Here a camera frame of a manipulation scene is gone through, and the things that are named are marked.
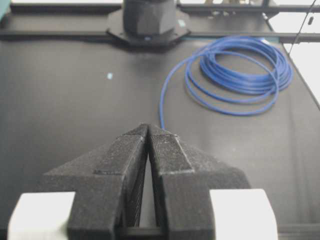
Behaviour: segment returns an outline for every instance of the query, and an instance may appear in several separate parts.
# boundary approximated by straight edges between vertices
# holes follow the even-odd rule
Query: white block
[[[274,211],[262,189],[210,190],[215,240],[277,240]]]
[[[75,192],[23,193],[8,225],[7,240],[68,240]]]

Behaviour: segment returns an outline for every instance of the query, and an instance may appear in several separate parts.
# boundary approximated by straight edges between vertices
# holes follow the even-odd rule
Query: black cylinder
[[[123,27],[138,36],[161,35],[176,25],[175,0],[124,0]]]

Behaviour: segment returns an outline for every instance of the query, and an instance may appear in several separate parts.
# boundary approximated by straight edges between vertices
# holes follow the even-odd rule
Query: black table surface
[[[1,41],[0,230],[5,231],[20,194],[30,191],[41,174],[111,144],[140,123],[159,125],[166,75],[210,41],[185,39],[159,50],[63,40]],[[237,57],[219,61],[241,72],[264,72]],[[193,72],[212,91],[234,96],[212,86],[197,64]],[[234,110],[259,107],[212,103]],[[320,223],[320,111],[296,69],[271,110],[235,117],[194,102],[182,68],[168,86],[164,113],[169,131],[244,170],[253,188],[264,189],[278,225]]]

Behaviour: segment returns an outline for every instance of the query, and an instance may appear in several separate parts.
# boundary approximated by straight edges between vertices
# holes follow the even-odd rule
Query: octagonal mounting plate
[[[161,47],[167,46],[177,41],[178,39],[188,35],[190,33],[188,25],[189,15],[181,12],[180,10],[176,10],[176,23],[174,29],[159,35],[136,36],[125,31],[123,10],[120,9],[108,15],[106,32],[132,46]]]

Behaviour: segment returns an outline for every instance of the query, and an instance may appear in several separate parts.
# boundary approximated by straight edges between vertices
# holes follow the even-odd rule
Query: blue wire coil
[[[269,60],[273,66],[273,70],[270,71],[264,64],[252,57],[230,51],[230,49],[249,50],[258,53]],[[231,55],[244,58],[260,66],[267,72],[267,74],[247,74],[228,69],[217,62],[217,55]],[[230,91],[239,94],[253,95],[253,97],[247,99],[224,97],[201,86],[193,77],[191,71],[192,64],[198,58],[200,58],[199,64],[202,72],[213,83]],[[190,57],[179,62],[166,77],[161,90],[159,102],[159,117],[162,129],[165,129],[164,101],[168,84],[174,73],[185,64],[184,80],[191,95],[208,109],[232,116],[254,116],[264,113],[276,103],[279,91],[287,88],[293,78],[293,70],[289,62],[276,47],[266,44],[260,39],[249,36],[230,36],[220,38],[197,50]],[[213,99],[232,104],[254,104],[265,100],[270,95],[273,95],[273,98],[263,107],[253,111],[230,111],[205,101],[200,95],[198,95],[192,85]]]

